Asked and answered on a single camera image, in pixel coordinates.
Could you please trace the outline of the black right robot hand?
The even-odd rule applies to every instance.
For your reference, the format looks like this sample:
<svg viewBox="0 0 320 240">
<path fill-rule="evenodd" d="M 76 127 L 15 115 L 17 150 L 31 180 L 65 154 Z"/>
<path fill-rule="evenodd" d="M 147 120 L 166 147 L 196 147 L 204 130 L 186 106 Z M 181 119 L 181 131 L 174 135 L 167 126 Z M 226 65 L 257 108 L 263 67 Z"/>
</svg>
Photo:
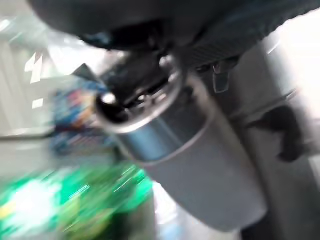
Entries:
<svg viewBox="0 0 320 240">
<path fill-rule="evenodd" d="M 94 100 L 102 129 L 192 216 L 246 228 L 268 205 L 242 142 L 196 73 L 227 87 L 241 56 L 317 0 L 31 0 L 52 29 L 121 51 Z"/>
</svg>

